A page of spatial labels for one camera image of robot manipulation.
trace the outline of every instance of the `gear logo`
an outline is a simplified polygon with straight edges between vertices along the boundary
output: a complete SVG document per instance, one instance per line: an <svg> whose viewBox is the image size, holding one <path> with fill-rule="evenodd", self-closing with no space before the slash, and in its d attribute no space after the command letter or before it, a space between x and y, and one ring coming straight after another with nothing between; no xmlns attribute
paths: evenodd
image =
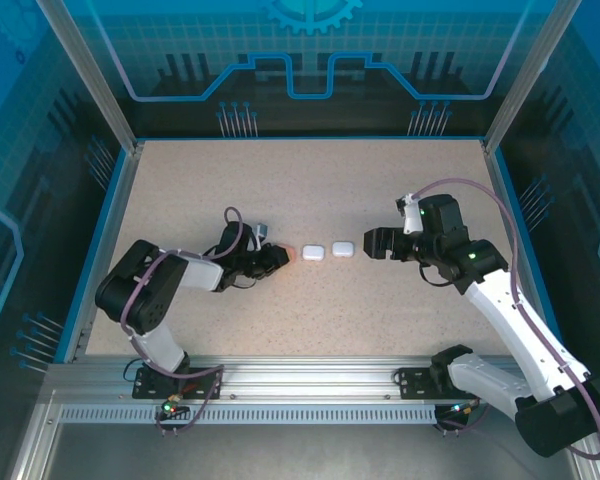
<svg viewBox="0 0 600 480"><path fill-rule="evenodd" d="M38 28L34 0L0 0L0 31L17 48L33 40Z"/></svg>
<svg viewBox="0 0 600 480"><path fill-rule="evenodd" d="M340 28L341 20L351 20L353 9L362 7L362 0L264 0L263 7L280 28L313 35L316 30L324 34L330 27Z"/></svg>

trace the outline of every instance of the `speckled table surface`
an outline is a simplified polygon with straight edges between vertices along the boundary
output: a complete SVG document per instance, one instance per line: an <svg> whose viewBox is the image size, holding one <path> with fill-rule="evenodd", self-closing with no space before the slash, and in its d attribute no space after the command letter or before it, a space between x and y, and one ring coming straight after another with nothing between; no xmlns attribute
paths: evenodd
<svg viewBox="0 0 600 480"><path fill-rule="evenodd" d="M425 284L414 264L374 261L364 232L401 226L395 199L451 176L491 185L475 140L147 142L112 265L132 243L204 251L220 238L227 205L269 226L271 242L324 245L323 262L296 261L250 290L181 288L167 314L189 354L430 355L457 343L507 353L493 328L451 288ZM460 203L472 238L511 249L497 206L464 186L438 189ZM353 258L330 254L356 244ZM437 275L431 271L433 280ZM98 312L88 354L132 354Z"/></svg>

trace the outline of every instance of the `small white cube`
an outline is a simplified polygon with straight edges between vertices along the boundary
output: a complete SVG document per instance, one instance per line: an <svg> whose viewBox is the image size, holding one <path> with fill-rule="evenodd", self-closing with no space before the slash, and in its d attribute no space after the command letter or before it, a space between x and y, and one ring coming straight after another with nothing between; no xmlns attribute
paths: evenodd
<svg viewBox="0 0 600 480"><path fill-rule="evenodd" d="M333 242L331 248L334 257L353 257L354 251L352 242Z"/></svg>
<svg viewBox="0 0 600 480"><path fill-rule="evenodd" d="M320 262L324 260L324 247L322 245L305 245L302 247L302 258Z"/></svg>

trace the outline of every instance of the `vertical post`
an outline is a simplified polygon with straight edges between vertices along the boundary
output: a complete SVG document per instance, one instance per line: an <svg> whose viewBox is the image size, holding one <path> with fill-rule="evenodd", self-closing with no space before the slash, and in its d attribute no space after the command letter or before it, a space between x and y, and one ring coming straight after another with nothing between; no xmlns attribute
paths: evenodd
<svg viewBox="0 0 600 480"><path fill-rule="evenodd" d="M498 110L491 127L489 127L489 131L485 136L488 153L495 152L500 145L581 1L557 0L555 7L531 47L518 76L514 80L511 90L507 93L500 110Z"/></svg>
<svg viewBox="0 0 600 480"><path fill-rule="evenodd" d="M67 7L61 0L37 2L116 139L125 151L133 154L136 137Z"/></svg>

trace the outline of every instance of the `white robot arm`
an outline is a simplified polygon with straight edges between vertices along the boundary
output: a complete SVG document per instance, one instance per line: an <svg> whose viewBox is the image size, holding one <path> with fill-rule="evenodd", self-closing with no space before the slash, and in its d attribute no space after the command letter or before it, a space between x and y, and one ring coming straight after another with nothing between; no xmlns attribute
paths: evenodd
<svg viewBox="0 0 600 480"><path fill-rule="evenodd" d="M485 362L462 345L432 357L431 373L439 388L455 387L480 397L515 421L536 453L550 456L596 431L584 399L564 368L570 367L600 413L600 377L593 376L556 339L522 292L511 292L511 273L486 240L469 239L456 200L450 195L397 200L403 228L376 228L365 234L371 258L416 261L435 266L448 285L487 318L516 360L524 379ZM529 315L546 341L560 353L559 365L518 311Z"/></svg>

